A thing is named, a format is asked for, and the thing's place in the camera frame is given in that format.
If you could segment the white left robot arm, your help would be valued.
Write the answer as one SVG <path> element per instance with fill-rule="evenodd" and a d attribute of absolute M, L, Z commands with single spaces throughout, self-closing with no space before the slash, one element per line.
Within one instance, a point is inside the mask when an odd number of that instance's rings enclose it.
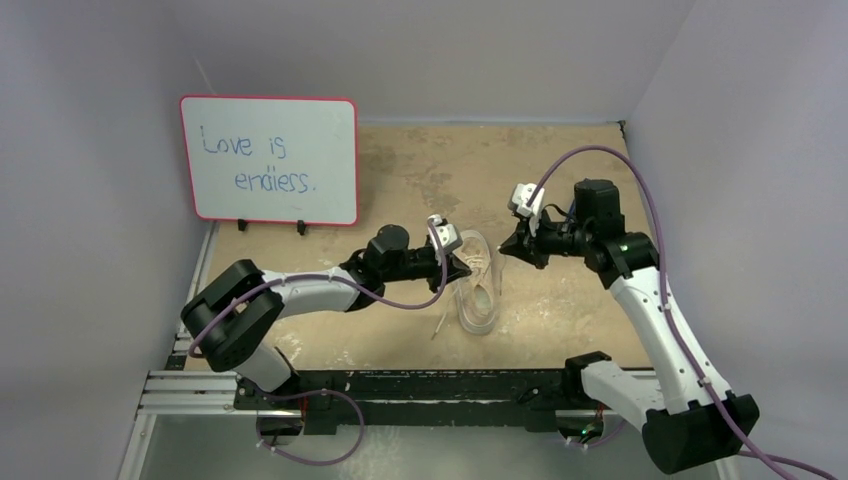
<path fill-rule="evenodd" d="M 374 303 L 405 310 L 407 304 L 385 296 L 393 282 L 424 280 L 433 296 L 416 307 L 436 303 L 448 284 L 471 270 L 455 253 L 463 244 L 455 225 L 434 215 L 427 229 L 425 244 L 412 248 L 406 229 L 385 225 L 364 248 L 323 271 L 279 273 L 250 259 L 236 261 L 183 307 L 180 318 L 192 336 L 188 356 L 205 360 L 215 372 L 238 373 L 272 408 L 289 407 L 298 382 L 285 355 L 264 342 L 272 326 L 288 317 L 356 312 Z"/>

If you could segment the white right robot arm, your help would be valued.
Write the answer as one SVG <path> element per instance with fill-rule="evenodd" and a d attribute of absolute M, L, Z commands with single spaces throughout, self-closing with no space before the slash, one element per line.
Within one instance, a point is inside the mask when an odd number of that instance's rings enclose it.
<path fill-rule="evenodd" d="M 618 188 L 605 179 L 578 182 L 573 215 L 561 222 L 545 212 L 544 192 L 533 183 L 514 188 L 508 208 L 518 223 L 499 253 L 538 269 L 553 255 L 582 258 L 625 312 L 656 375 L 648 383 L 603 352 L 582 354 L 565 362 L 564 399 L 612 408 L 640 432 L 665 474 L 739 453 L 739 436 L 752 431 L 759 407 L 751 395 L 734 393 L 683 317 L 668 320 L 677 303 L 661 277 L 658 251 L 648 235 L 627 231 Z"/>

